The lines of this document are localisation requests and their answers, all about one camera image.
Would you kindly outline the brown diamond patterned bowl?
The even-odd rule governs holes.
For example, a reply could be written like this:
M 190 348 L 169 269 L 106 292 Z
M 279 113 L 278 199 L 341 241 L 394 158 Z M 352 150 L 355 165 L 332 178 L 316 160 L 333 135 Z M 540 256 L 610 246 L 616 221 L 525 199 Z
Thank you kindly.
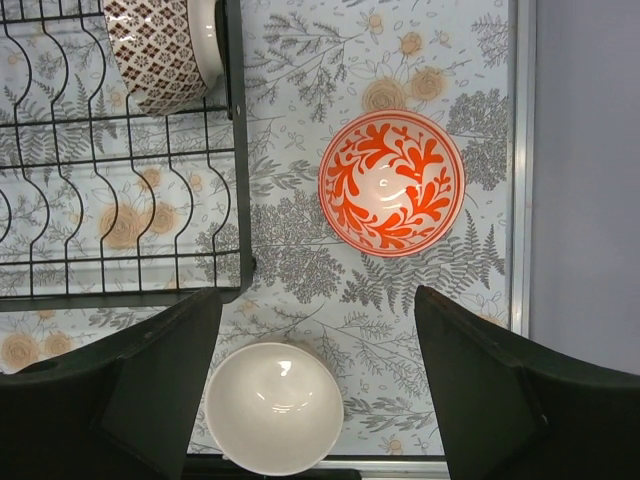
M 146 115 L 186 108 L 226 73 L 222 1 L 110 0 L 102 7 L 124 85 Z

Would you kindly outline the orange floral patterned bowl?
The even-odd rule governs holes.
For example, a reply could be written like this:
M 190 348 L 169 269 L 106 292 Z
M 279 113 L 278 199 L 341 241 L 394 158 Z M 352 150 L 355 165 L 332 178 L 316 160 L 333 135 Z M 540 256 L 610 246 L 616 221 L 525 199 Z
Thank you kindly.
M 318 198 L 334 232 L 362 253 L 421 252 L 453 227 L 466 178 L 459 148 L 433 120 L 399 109 L 363 114 L 324 151 Z

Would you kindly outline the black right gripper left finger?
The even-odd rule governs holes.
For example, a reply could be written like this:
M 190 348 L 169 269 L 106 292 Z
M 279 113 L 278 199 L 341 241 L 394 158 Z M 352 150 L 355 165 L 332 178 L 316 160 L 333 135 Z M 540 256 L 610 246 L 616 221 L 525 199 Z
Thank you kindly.
M 4 479 L 178 479 L 216 344 L 214 288 L 1 377 Z

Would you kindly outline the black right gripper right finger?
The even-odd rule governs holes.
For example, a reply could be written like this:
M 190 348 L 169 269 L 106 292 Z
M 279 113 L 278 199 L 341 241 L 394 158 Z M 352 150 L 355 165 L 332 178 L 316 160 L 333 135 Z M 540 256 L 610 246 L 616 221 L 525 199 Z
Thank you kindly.
M 453 479 L 636 479 L 639 378 L 546 348 L 431 287 L 414 318 Z

